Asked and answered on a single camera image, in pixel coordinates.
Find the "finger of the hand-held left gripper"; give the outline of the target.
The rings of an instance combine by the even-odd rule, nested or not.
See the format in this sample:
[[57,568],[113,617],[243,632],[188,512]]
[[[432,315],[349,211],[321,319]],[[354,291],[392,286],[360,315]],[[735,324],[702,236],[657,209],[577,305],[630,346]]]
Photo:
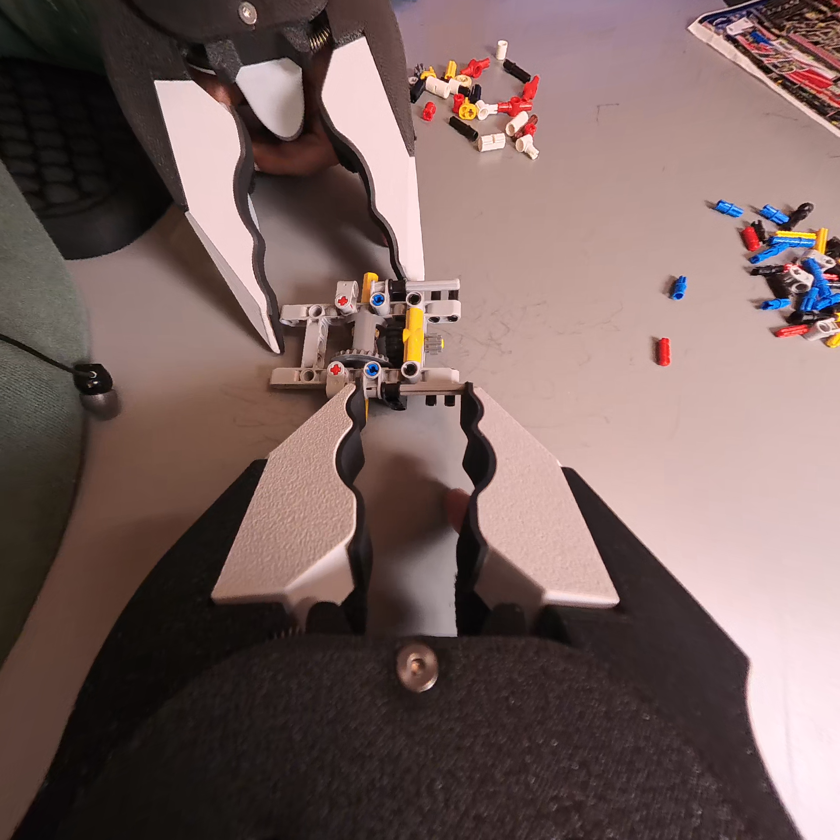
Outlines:
[[266,244],[248,193],[253,155],[241,121],[192,80],[157,80],[154,88],[185,215],[248,320],[280,354],[277,299],[266,278]]
[[375,65],[368,39],[336,47],[322,84],[324,118],[360,169],[371,212],[404,280],[425,279],[415,158]]

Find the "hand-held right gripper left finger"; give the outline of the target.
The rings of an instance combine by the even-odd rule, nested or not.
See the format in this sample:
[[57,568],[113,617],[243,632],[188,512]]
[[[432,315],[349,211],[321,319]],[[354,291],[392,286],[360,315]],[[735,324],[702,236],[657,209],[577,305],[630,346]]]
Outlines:
[[366,401],[347,385],[270,453],[213,588],[218,604],[278,602],[300,623],[316,602],[364,631],[371,538],[354,482]]

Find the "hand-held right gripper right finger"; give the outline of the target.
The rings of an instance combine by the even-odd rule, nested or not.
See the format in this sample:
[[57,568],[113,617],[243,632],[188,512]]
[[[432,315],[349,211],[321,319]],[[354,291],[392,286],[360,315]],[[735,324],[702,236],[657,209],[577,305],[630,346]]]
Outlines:
[[558,459],[472,383],[461,394],[460,425],[474,489],[456,547],[458,634],[479,634],[502,604],[521,608],[528,625],[545,606],[617,605]]

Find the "grey lego gearbox assembly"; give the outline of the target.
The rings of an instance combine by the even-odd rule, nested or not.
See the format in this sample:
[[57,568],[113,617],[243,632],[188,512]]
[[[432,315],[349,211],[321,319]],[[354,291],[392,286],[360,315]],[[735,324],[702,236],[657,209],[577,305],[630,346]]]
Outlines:
[[459,292],[459,279],[383,280],[368,272],[360,282],[339,282],[331,303],[283,306],[280,323],[305,328],[301,362],[273,370],[269,386],[323,389],[332,397],[361,385],[366,399],[396,411],[409,396],[454,406],[463,389],[459,373],[429,359],[445,346],[432,328],[460,320]]

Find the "pile of red white lego connectors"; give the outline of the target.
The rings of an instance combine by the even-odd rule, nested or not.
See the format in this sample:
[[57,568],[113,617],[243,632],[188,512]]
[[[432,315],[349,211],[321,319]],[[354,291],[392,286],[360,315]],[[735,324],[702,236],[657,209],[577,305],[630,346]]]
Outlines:
[[[500,70],[521,87],[507,99],[493,98],[482,87],[490,81],[490,73]],[[450,107],[446,122],[450,128],[479,153],[489,154],[512,150],[530,161],[539,158],[534,141],[539,116],[534,111],[541,78],[531,74],[508,58],[508,42],[497,43],[493,57],[472,58],[464,65],[450,60],[437,71],[433,66],[416,64],[407,76],[412,104],[424,101],[421,119],[433,121],[437,110]]]

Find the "pile of blue yellow lego pins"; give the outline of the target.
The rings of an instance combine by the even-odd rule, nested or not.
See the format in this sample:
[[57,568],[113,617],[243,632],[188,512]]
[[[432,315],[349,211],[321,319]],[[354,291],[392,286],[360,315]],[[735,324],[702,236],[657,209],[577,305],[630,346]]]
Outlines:
[[828,349],[839,344],[839,244],[827,227],[813,227],[815,206],[766,203],[747,213],[726,200],[707,202],[710,210],[738,222],[745,270],[759,278],[769,296],[756,308],[776,312],[783,324],[777,338],[803,338]]

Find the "lego instruction booklet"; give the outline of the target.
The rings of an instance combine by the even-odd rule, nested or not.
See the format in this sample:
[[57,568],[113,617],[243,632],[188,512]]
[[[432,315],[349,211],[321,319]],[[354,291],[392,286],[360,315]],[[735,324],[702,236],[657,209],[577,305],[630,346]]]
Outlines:
[[839,2],[756,1],[688,31],[839,135]]

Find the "person's left hand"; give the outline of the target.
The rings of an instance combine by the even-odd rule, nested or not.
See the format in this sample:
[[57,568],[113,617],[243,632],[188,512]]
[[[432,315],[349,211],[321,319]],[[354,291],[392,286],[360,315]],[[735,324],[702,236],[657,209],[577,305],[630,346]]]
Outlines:
[[312,63],[303,71],[305,115],[301,134],[283,141],[267,129],[248,128],[256,167],[270,175],[308,176],[339,164],[339,157],[324,127],[321,91],[326,66]]

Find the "black mesh chair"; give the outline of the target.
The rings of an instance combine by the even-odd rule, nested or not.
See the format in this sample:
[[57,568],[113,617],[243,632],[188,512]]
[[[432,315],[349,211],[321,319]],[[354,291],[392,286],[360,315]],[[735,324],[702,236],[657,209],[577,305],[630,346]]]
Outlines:
[[108,80],[1,59],[2,160],[65,259],[131,244],[172,198]]

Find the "person's green hoodie torso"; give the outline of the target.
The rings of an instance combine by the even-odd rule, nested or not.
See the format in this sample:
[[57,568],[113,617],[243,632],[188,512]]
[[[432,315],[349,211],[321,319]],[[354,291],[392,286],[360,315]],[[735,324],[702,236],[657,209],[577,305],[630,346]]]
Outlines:
[[[1,166],[1,332],[63,364],[87,361],[88,321],[65,260]],[[68,373],[1,347],[1,660],[59,550],[85,420]]]

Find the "black hoodie drawstring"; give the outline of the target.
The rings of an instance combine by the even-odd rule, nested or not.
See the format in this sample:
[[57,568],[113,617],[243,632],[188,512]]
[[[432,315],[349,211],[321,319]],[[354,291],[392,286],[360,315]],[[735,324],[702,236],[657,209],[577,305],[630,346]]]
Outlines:
[[3,333],[1,341],[71,375],[80,395],[82,407],[93,417],[101,421],[109,421],[120,414],[119,395],[114,389],[109,371],[102,364],[92,362],[64,364]]

